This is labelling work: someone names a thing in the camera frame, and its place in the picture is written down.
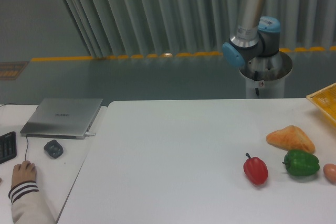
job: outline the sleeve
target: sleeve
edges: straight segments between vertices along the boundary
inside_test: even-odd
[[[12,202],[14,224],[56,223],[35,181],[16,185],[8,196]]]

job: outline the yellow floor stripe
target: yellow floor stripe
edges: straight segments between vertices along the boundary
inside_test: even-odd
[[[92,60],[92,56],[33,58],[30,61]]]
[[[332,46],[329,48],[330,51],[336,51],[336,46]],[[294,50],[290,50],[289,48],[280,48],[281,52],[314,52],[314,51],[326,51],[324,47],[311,47],[309,49],[304,47],[297,47]],[[189,52],[180,52],[177,54],[177,57],[198,57],[198,56],[222,56],[223,53],[218,51],[211,52],[196,52],[191,54]],[[92,56],[71,56],[71,57],[45,57],[45,58],[32,58],[31,61],[62,61],[62,60],[116,60],[116,59],[144,59],[144,58],[166,58],[173,57],[172,54],[161,54],[160,56],[156,54],[149,54],[147,57],[143,55],[132,55],[128,57],[127,55],[119,55],[114,56],[110,55],[104,58],[94,58]]]

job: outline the fake vegetable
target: fake vegetable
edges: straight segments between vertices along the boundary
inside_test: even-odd
[[[258,157],[250,157],[248,153],[246,153],[246,156],[248,157],[248,160],[244,163],[246,176],[256,186],[262,185],[268,177],[266,164]]]
[[[323,172],[326,178],[332,182],[336,183],[336,165],[334,164],[326,164],[323,167]]]
[[[309,176],[319,169],[319,159],[302,150],[290,150],[284,158],[283,164],[292,176]]]

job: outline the striped sleeve cuff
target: striped sleeve cuff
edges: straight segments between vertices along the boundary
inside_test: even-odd
[[[16,186],[14,186],[8,194],[12,204],[20,199],[25,194],[31,193],[32,191],[38,191],[37,185],[35,181],[25,181]]]

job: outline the human hand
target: human hand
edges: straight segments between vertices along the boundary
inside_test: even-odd
[[[36,168],[34,163],[23,161],[22,164],[17,164],[13,168],[12,187],[25,182],[36,179]]]

